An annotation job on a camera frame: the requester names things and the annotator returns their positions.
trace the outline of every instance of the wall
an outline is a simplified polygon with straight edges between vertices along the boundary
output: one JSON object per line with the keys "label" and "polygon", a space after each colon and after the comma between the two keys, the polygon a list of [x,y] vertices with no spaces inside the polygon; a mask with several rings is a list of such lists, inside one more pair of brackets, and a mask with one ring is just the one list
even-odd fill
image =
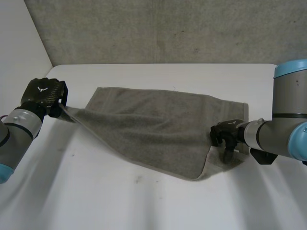
{"label": "wall", "polygon": [[51,68],[24,1],[1,0],[0,115],[19,106],[29,81],[45,77]]}
{"label": "wall", "polygon": [[307,57],[305,0],[25,0],[54,66]]}

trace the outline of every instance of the stain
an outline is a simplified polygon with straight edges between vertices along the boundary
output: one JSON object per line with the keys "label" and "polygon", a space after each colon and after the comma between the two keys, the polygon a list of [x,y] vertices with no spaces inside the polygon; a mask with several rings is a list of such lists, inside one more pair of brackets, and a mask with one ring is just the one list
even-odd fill
{"label": "stain", "polygon": [[193,49],[193,53],[194,53],[194,54],[198,54],[198,53],[199,53],[199,51],[200,51],[200,49],[199,49],[199,48],[195,48],[195,49]]}
{"label": "stain", "polygon": [[142,181],[142,176],[138,176],[137,178],[136,178],[136,180],[134,181],[134,183],[135,184],[138,184],[138,183],[140,183]]}

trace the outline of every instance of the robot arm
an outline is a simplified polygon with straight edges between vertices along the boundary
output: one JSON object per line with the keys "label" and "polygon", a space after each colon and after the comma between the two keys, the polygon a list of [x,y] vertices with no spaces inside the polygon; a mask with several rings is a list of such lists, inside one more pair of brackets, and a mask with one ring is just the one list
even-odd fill
{"label": "robot arm", "polygon": [[251,147],[251,155],[260,164],[272,164],[277,155],[307,161],[307,60],[276,67],[272,121],[240,121],[229,128],[232,122],[221,122],[210,133],[214,146],[225,140],[228,158],[241,142]]}
{"label": "robot arm", "polygon": [[66,105],[68,89],[64,81],[30,81],[21,106],[0,121],[0,184],[6,182],[38,136],[44,117],[59,117],[59,103]]}

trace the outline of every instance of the white wall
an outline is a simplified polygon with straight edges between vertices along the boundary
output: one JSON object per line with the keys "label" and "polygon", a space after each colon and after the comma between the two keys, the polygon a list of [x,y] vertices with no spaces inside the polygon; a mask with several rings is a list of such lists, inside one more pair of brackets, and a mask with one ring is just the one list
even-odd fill
{"label": "white wall", "polygon": [[51,68],[24,1],[0,0],[0,115],[19,106],[28,82]]}

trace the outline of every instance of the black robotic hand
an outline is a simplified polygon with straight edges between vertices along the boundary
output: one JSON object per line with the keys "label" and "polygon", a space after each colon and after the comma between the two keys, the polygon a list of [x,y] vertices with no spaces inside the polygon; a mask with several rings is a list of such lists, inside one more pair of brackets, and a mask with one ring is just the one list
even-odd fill
{"label": "black robotic hand", "polygon": [[240,138],[240,127],[243,120],[235,119],[220,122],[211,127],[210,138],[213,146],[219,146],[225,141],[223,163],[229,163],[234,155],[234,150],[242,138]]}
{"label": "black robotic hand", "polygon": [[59,117],[62,112],[59,103],[65,106],[67,96],[68,89],[64,81],[48,78],[33,79],[24,91],[22,106],[19,108],[30,110],[41,119],[45,115]]}

